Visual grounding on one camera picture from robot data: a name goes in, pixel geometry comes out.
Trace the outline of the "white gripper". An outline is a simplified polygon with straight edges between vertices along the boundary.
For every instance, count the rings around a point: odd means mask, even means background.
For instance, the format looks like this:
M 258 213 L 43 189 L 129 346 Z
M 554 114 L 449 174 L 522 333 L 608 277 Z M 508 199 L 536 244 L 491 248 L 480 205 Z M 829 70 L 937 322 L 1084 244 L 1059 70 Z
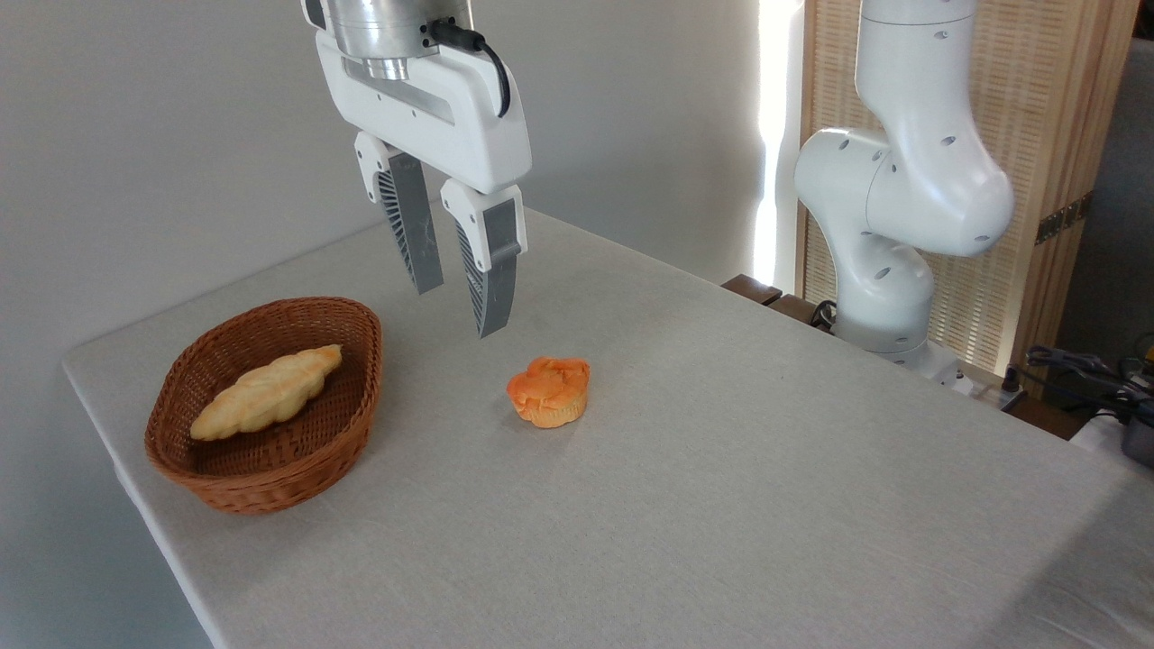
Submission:
M 485 53 L 440 49 L 411 59 L 409 79 L 372 79 L 330 33 L 315 33 L 315 45 L 335 109 L 364 130 L 354 141 L 364 192 L 385 214 L 417 292 L 444 284 L 422 161 L 454 178 L 441 200 L 456 222 L 478 334 L 499 331 L 512 309 L 517 258 L 527 249 L 514 184 L 529 174 L 532 152 L 514 74 L 501 115 L 501 85 Z

